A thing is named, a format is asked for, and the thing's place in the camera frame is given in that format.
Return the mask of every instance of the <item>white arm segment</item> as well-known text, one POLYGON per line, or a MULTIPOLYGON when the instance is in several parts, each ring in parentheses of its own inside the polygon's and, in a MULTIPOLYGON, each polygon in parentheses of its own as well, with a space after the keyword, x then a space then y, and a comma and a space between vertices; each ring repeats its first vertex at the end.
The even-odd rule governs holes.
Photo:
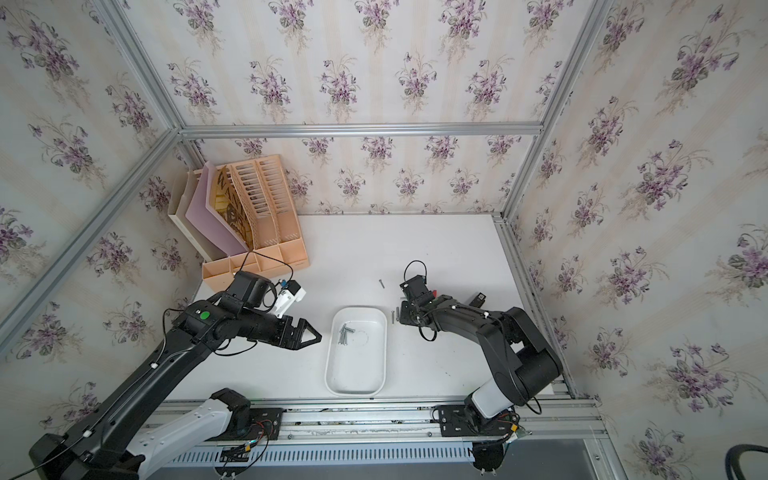
POLYGON ((208 399, 173 422, 137 434, 127 450, 132 455, 146 457, 139 467, 139 479, 146 480, 160 467, 195 445, 223 433, 231 416, 226 403, 208 399))

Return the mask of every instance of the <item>black robotic arm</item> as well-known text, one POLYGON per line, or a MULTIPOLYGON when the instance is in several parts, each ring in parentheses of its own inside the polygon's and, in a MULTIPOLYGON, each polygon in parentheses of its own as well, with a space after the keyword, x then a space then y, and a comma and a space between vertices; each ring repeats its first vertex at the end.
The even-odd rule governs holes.
POLYGON ((400 323, 456 333, 482 348, 492 381, 465 400, 467 420, 477 431, 510 405, 527 404, 562 374, 560 359, 524 310, 487 311, 448 295, 435 297, 423 275, 403 282, 400 288, 406 295, 400 323), (522 343, 523 348, 515 353, 512 343, 522 343))
MULTIPOLYGON (((120 480, 139 478, 143 455, 127 452, 139 428, 179 382, 219 349, 225 340, 242 336, 252 342, 298 350, 318 343, 321 335, 305 320, 277 318, 255 310, 272 283, 238 272, 226 291, 189 305, 172 323, 163 341, 146 360, 90 415, 64 435, 47 433, 30 449, 42 478, 51 480, 120 480), (302 341, 305 331, 314 338, 302 341)), ((231 412, 227 431, 248 431, 250 402, 225 389, 212 399, 231 412)))

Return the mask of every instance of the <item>peach desk organizer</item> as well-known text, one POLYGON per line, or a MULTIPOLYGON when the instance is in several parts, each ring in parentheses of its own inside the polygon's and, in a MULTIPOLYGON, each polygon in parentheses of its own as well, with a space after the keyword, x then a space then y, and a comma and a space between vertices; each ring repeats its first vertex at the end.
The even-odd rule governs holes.
MULTIPOLYGON (((243 202, 253 232, 254 251, 282 260, 294 270, 308 267, 310 260, 280 156, 254 158, 217 168, 228 169, 243 202)), ((249 252, 203 263, 203 281, 214 291, 225 290, 246 256, 243 270, 247 272, 268 278, 290 274, 290 269, 282 263, 249 252)))

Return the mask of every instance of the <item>wire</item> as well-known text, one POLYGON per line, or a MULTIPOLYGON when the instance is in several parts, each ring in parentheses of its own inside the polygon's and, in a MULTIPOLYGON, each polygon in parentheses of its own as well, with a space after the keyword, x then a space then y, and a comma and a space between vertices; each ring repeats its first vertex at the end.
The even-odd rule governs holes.
POLYGON ((241 353, 247 352, 248 350, 254 348, 256 345, 258 345, 258 343, 253 342, 253 345, 249 346, 245 350, 241 350, 241 351, 235 352, 235 353, 218 353, 217 350, 211 350, 211 352, 213 352, 214 355, 218 355, 218 356, 235 356, 235 355, 240 355, 241 353))
POLYGON ((406 269, 402 271, 402 281, 403 282, 407 282, 408 281, 406 279, 406 272, 408 271, 408 267, 411 266, 414 263, 420 263, 420 264, 422 264, 424 266, 424 283, 427 283, 427 264, 422 262, 421 260, 411 260, 411 263, 406 265, 406 269))
POLYGON ((52 456, 51 458, 49 458, 49 459, 48 459, 48 460, 46 460, 45 462, 42 462, 40 465, 38 465, 38 466, 36 466, 36 467, 32 467, 32 468, 30 468, 29 470, 27 470, 26 472, 22 472, 22 473, 20 473, 20 474, 18 474, 18 475, 16 475, 16 476, 14 476, 14 477, 11 477, 11 478, 9 478, 8 480, 16 480, 17 478, 21 478, 21 477, 23 477, 24 475, 27 475, 28 473, 32 473, 32 472, 34 472, 35 470, 37 470, 38 468, 41 468, 41 467, 45 466, 46 464, 48 464, 48 463, 50 463, 50 462, 53 462, 55 459, 59 458, 60 456, 62 456, 62 455, 63 455, 63 454, 65 454, 66 452, 68 452, 68 451, 69 451, 69 449, 71 449, 72 447, 74 447, 75 445, 77 445, 77 444, 78 444, 78 442, 80 442, 80 441, 81 441, 82 439, 84 439, 84 438, 85 438, 85 437, 80 437, 79 439, 75 440, 75 441, 74 441, 74 443, 73 443, 72 445, 68 446, 68 447, 67 447, 66 449, 64 449, 64 450, 61 450, 59 453, 57 453, 56 455, 52 456))
POLYGON ((165 314, 170 312, 171 310, 174 311, 174 312, 183 312, 184 311, 184 310, 179 310, 179 309, 175 309, 175 308, 166 308, 165 311, 163 312, 163 348, 160 349, 160 355, 157 356, 157 360, 154 361, 155 363, 160 362, 160 358, 163 356, 163 352, 165 351, 165 346, 166 346, 167 341, 168 341, 168 333, 167 333, 167 331, 165 329, 165 314))
POLYGON ((424 336, 424 332, 422 332, 422 327, 420 326, 419 327, 419 335, 421 335, 422 338, 424 340, 426 340, 427 342, 434 342, 435 340, 437 340, 437 330, 435 330, 435 335, 432 336, 432 339, 428 339, 427 337, 424 336))
POLYGON ((536 397, 532 398, 531 400, 535 400, 536 401, 536 405, 538 406, 538 412, 533 410, 533 408, 527 402, 525 403, 525 406, 527 406, 528 410, 531 410, 536 415, 541 415, 541 403, 538 402, 538 399, 536 397))
POLYGON ((737 480, 746 480, 744 472, 741 470, 741 461, 739 460, 739 457, 744 452, 768 453, 768 449, 762 445, 750 445, 748 443, 735 445, 728 449, 728 453, 725 454, 725 474, 728 480, 733 480, 734 475, 737 480))
POLYGON ((256 255, 261 255, 264 258, 268 258, 270 260, 282 263, 283 265, 287 266, 288 268, 290 268, 290 277, 289 277, 288 281, 293 280, 293 267, 292 266, 290 266, 288 263, 283 262, 282 260, 278 260, 277 258, 268 257, 267 255, 264 255, 263 253, 256 252, 255 250, 251 250, 250 252, 245 254, 245 258, 243 258, 243 263, 240 265, 240 270, 242 270, 243 267, 245 266, 245 261, 248 260, 248 255, 250 255, 251 253, 255 253, 256 255))
POLYGON ((266 436, 266 444, 264 445, 264 450, 262 450, 261 453, 259 454, 259 456, 256 457, 256 460, 253 460, 242 472, 240 472, 239 475, 242 475, 243 473, 245 473, 245 471, 247 469, 249 469, 251 467, 251 465, 253 465, 254 463, 258 462, 259 459, 264 455, 264 452, 266 452, 266 448, 268 446, 270 446, 270 435, 272 435, 272 431, 274 429, 274 426, 272 425, 272 420, 267 420, 267 422, 270 423, 270 434, 266 436))

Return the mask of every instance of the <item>purple flower pattern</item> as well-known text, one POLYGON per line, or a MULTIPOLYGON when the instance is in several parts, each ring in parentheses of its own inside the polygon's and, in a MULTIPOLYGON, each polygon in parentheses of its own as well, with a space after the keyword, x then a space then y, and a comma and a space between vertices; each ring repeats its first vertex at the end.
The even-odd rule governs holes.
POLYGON ((331 157, 328 155, 328 146, 332 142, 333 137, 303 138, 301 140, 301 143, 306 146, 307 151, 310 153, 312 163, 319 162, 321 168, 331 161, 331 157))
POLYGON ((46 430, 55 430, 57 433, 66 432, 69 427, 95 412, 100 405, 98 398, 93 393, 96 388, 94 382, 86 382, 82 386, 72 385, 69 397, 48 407, 51 414, 38 424, 46 430))
POLYGON ((560 318, 552 318, 552 331, 554 332, 554 339, 557 341, 560 348, 563 350, 568 348, 568 343, 576 343, 576 335, 573 330, 568 328, 568 322, 565 321, 565 317, 560 315, 560 318))
POLYGON ((603 204, 603 189, 598 184, 592 184, 589 190, 578 193, 576 200, 576 210, 571 212, 572 225, 571 232, 568 235, 572 237, 581 237, 587 225, 600 225, 603 223, 603 213, 608 210, 608 206, 603 204))
POLYGON ((467 209, 468 214, 492 214, 496 209, 483 199, 477 199, 472 202, 472 206, 467 209))
POLYGON ((40 124, 28 124, 32 137, 43 144, 41 158, 57 167, 67 167, 76 175, 75 180, 88 188, 98 182, 102 189, 107 189, 107 175, 101 162, 90 155, 85 139, 88 133, 83 127, 75 126, 64 120, 56 124, 50 118, 39 118, 40 124))
POLYGON ((539 292, 543 292, 547 282, 544 278, 544 264, 541 260, 528 264, 528 276, 531 277, 531 285, 539 292))
POLYGON ((504 180, 502 182, 502 186, 498 189, 498 191, 502 192, 502 195, 498 199, 498 205, 501 207, 504 205, 504 202, 507 201, 507 197, 509 197, 509 194, 512 192, 512 182, 515 180, 515 172, 512 172, 509 175, 509 178, 504 180))
POLYGON ((467 86, 467 92, 473 98, 467 103, 466 114, 472 121, 483 121, 493 112, 492 105, 497 104, 502 92, 507 89, 507 78, 502 65, 509 61, 501 57, 493 65, 488 60, 480 61, 480 72, 475 72, 467 86))
POLYGON ((558 75, 560 74, 560 67, 562 65, 562 61, 556 61, 554 63, 554 67, 552 68, 552 72, 548 73, 541 79, 541 83, 536 90, 536 94, 541 95, 541 100, 536 105, 534 105, 533 112, 531 113, 532 117, 540 118, 547 110, 547 105, 549 105, 549 98, 552 95, 552 91, 554 90, 555 85, 558 83, 558 75))
POLYGON ((235 140, 235 145, 243 149, 243 153, 248 158, 261 157, 261 150, 266 143, 266 138, 239 138, 235 140))
POLYGON ((759 298, 759 288, 768 284, 768 225, 758 227, 752 223, 740 225, 743 230, 736 241, 740 253, 728 257, 726 262, 717 259, 717 268, 705 273, 715 276, 723 285, 707 292, 720 297, 725 303, 731 300, 746 305, 744 293, 759 298))
POLYGON ((310 176, 286 169, 286 178, 293 202, 301 207, 307 205, 310 201, 310 187, 313 185, 310 176))
POLYGON ((341 189, 344 201, 356 205, 359 200, 360 190, 366 184, 366 179, 362 174, 356 174, 349 168, 339 170, 339 178, 336 179, 336 186, 341 189))
POLYGON ((8 25, 11 47, 21 51, 24 68, 40 68, 58 100, 62 104, 69 100, 82 110, 89 101, 85 90, 88 81, 74 73, 80 64, 69 51, 69 41, 29 10, 3 5, 0 12, 8 25))
POLYGON ((142 147, 150 147, 157 138, 157 130, 151 127, 152 115, 147 110, 147 102, 125 84, 123 73, 114 85, 105 90, 112 98, 112 113, 118 117, 121 127, 130 125, 134 129, 134 138, 142 147))
POLYGON ((589 282, 581 274, 583 266, 584 262, 579 259, 578 255, 574 255, 570 260, 563 259, 558 279, 552 289, 552 296, 554 298, 563 298, 568 292, 576 292, 578 295, 584 291, 583 285, 589 282))
POLYGON ((395 147, 392 137, 363 137, 362 147, 368 153, 366 167, 371 171, 383 172, 389 166, 388 158, 392 158, 392 149, 395 147))
POLYGON ((180 0, 174 3, 174 10, 187 19, 197 44, 210 44, 212 53, 221 49, 221 40, 216 35, 219 31, 214 28, 214 7, 220 7, 219 0, 180 0))
POLYGON ((19 210, 0 207, 0 279, 8 285, 18 282, 20 276, 37 278, 48 262, 41 251, 45 242, 32 243, 32 228, 18 222, 19 210))
POLYGON ((638 112, 633 103, 628 101, 619 105, 619 99, 611 97, 607 107, 598 109, 597 115, 589 121, 592 133, 581 142, 581 156, 577 163, 583 168, 598 165, 598 154, 605 157, 611 145, 619 143, 619 136, 624 132, 624 119, 638 112))
POLYGON ((144 346, 147 340, 154 340, 154 327, 147 325, 141 315, 141 303, 125 300, 121 310, 108 311, 108 320, 101 325, 112 332, 112 346, 132 343, 144 346))
POLYGON ((561 151, 562 147, 558 143, 557 138, 544 150, 544 153, 541 155, 541 164, 538 166, 538 172, 536 173, 538 178, 537 188, 546 187, 553 175, 562 172, 565 156, 561 151))
POLYGON ((525 29, 525 43, 535 41, 531 51, 543 48, 549 42, 549 34, 554 31, 554 20, 560 16, 560 12, 566 6, 573 6, 574 0, 531 0, 528 2, 528 28, 525 29))
POLYGON ((217 105, 214 98, 215 90, 208 84, 208 80, 200 76, 197 69, 199 60, 184 61, 182 65, 169 63, 168 70, 178 73, 170 75, 170 84, 174 86, 174 95, 187 99, 187 110, 190 115, 197 117, 206 125, 215 123, 218 112, 213 110, 217 105))
POLYGON ((677 51, 680 65, 672 71, 669 79, 664 78, 664 88, 656 99, 667 99, 667 105, 658 114, 673 114, 685 106, 687 98, 695 96, 693 89, 711 73, 721 67, 723 71, 733 67, 739 59, 739 52, 732 49, 741 43, 742 36, 752 35, 749 30, 733 30, 741 18, 738 5, 730 14, 724 14, 721 4, 707 17, 699 31, 680 40, 683 42, 677 51))
POLYGON ((467 200, 469 191, 472 186, 480 183, 480 178, 477 174, 473 174, 466 168, 457 168, 455 175, 448 180, 448 185, 451 187, 453 200, 462 204, 467 200))
POLYGON ((167 238, 163 243, 154 242, 154 248, 150 251, 157 260, 158 270, 168 270, 176 276, 183 276, 187 272, 187 263, 179 253, 179 240, 167 238))
POLYGON ((544 240, 552 240, 552 232, 555 230, 557 229, 552 225, 552 213, 547 207, 543 212, 536 214, 536 224, 531 232, 531 247, 536 249, 544 240))
POLYGON ((296 44, 296 53, 301 52, 307 46, 310 38, 307 36, 309 29, 304 25, 306 17, 306 7, 313 7, 314 1, 307 0, 277 0, 269 2, 270 10, 275 15, 280 16, 280 33, 285 37, 286 46, 291 42, 296 44))
POLYGON ((446 165, 450 165, 450 158, 453 158, 455 150, 458 148, 458 138, 451 135, 444 137, 430 137, 427 139, 427 145, 424 150, 431 152, 427 158, 427 168, 432 169, 432 173, 443 171, 446 165))
POLYGON ((704 155, 705 150, 696 150, 682 155, 683 144, 672 140, 665 152, 666 159, 662 159, 662 152, 655 152, 649 156, 649 160, 637 167, 637 171, 643 176, 643 180, 629 186, 621 195, 626 198, 621 213, 634 220, 640 215, 648 220, 648 207, 661 211, 667 200, 677 198, 680 201, 682 191, 688 186, 688 173, 694 161, 700 166, 705 163, 712 164, 711 158, 704 155))
POLYGON ((642 302, 645 293, 650 290, 650 279, 654 273, 669 279, 667 272, 661 268, 664 264, 650 262, 647 257, 648 253, 642 247, 631 253, 620 250, 619 256, 611 259, 613 272, 605 272, 598 277, 601 286, 595 296, 601 298, 601 303, 617 308, 619 300, 624 305, 629 305, 636 298, 642 302))
POLYGON ((521 135, 489 135, 485 137, 485 142, 490 147, 488 162, 493 162, 493 167, 503 164, 512 145, 519 144, 522 140, 521 135))
POLYGON ((139 268, 138 260, 131 259, 133 253, 133 249, 125 244, 125 237, 110 232, 99 239, 93 254, 85 257, 86 267, 93 268, 96 277, 111 273, 113 281, 119 286, 123 286, 124 282, 136 285, 139 268))
POLYGON ((439 215, 443 213, 443 206, 445 205, 445 202, 443 200, 439 200, 433 204, 424 204, 424 208, 422 209, 422 214, 425 215, 439 215))
POLYGON ((352 104, 357 103, 356 92, 360 86, 349 69, 349 65, 354 61, 355 58, 344 55, 337 63, 333 60, 323 62, 326 71, 320 76, 320 92, 328 94, 328 115, 333 116, 336 123, 349 121, 349 115, 354 112, 352 104))
POLYGON ((341 209, 338 205, 334 205, 330 203, 329 201, 320 201, 318 204, 317 210, 315 210, 318 214, 323 215, 343 215, 344 210, 341 209))
POLYGON ((733 405, 733 397, 742 385, 747 386, 753 397, 768 402, 757 377, 727 368, 730 355, 719 343, 710 346, 706 355, 702 350, 688 342, 682 347, 671 346, 672 365, 663 361, 650 364, 647 369, 658 376, 645 386, 655 389, 655 397, 660 401, 671 402, 677 413, 684 403, 694 413, 708 408, 718 410, 722 416, 726 407, 733 405))
POLYGON ((627 355, 629 340, 624 336, 621 328, 605 329, 599 327, 598 341, 587 351, 589 357, 588 368, 591 372, 600 373, 605 370, 615 370, 620 377, 629 374, 628 366, 633 365, 627 355))
POLYGON ((619 2, 611 7, 608 18, 605 21, 607 30, 602 43, 598 45, 598 54, 594 61, 601 61, 598 71, 606 71, 614 64, 614 56, 617 55, 619 46, 627 40, 632 33, 637 33, 645 25, 645 4, 641 0, 631 0, 629 6, 626 2, 619 2))
POLYGON ((380 204, 371 204, 371 209, 368 210, 368 215, 386 215, 391 213, 389 209, 392 208, 392 202, 382 202, 380 204))
POLYGON ((290 103, 288 97, 288 82, 277 71, 276 65, 282 63, 282 58, 269 57, 263 64, 258 61, 250 62, 253 73, 250 74, 250 92, 261 95, 261 110, 272 118, 272 122, 280 124, 285 122, 289 113, 286 105, 290 103))
POLYGON ((386 32, 389 30, 386 26, 386 19, 389 18, 389 11, 392 7, 400 5, 400 0, 356 0, 355 10, 362 14, 363 41, 365 45, 373 44, 374 52, 386 46, 389 40, 386 32))
POLYGON ((675 445, 684 443, 685 434, 677 430, 664 433, 655 423, 649 423, 650 426, 645 429, 645 438, 637 442, 632 437, 632 443, 627 445, 637 459, 628 461, 629 466, 643 475, 650 473, 664 480, 696 480, 687 465, 693 454, 684 447, 675 445))
POLYGON ((147 187, 139 192, 139 199, 144 202, 144 209, 155 210, 165 220, 170 203, 170 191, 160 177, 149 177, 147 187))
POLYGON ((439 21, 447 23, 448 32, 441 38, 440 53, 448 55, 448 63, 461 61, 467 50, 472 50, 470 37, 480 34, 480 21, 487 17, 485 0, 442 0, 443 11, 439 21))
POLYGON ((411 56, 406 52, 402 60, 402 70, 395 74, 400 86, 403 87, 402 99, 405 102, 403 108, 412 108, 412 114, 416 115, 424 107, 424 95, 430 81, 437 80, 437 72, 432 67, 431 61, 423 61, 417 51, 411 56))
POLYGON ((395 179, 395 187, 397 187, 400 202, 405 202, 406 205, 412 204, 419 187, 423 184, 424 178, 420 174, 413 173, 411 168, 401 168, 395 179))
POLYGON ((61 325, 58 319, 59 305, 55 302, 48 302, 45 312, 29 326, 21 339, 11 353, 17 359, 28 359, 33 354, 38 354, 45 358, 45 362, 58 360, 66 363, 65 354, 68 350, 81 352, 83 337, 80 330, 73 331, 61 325))

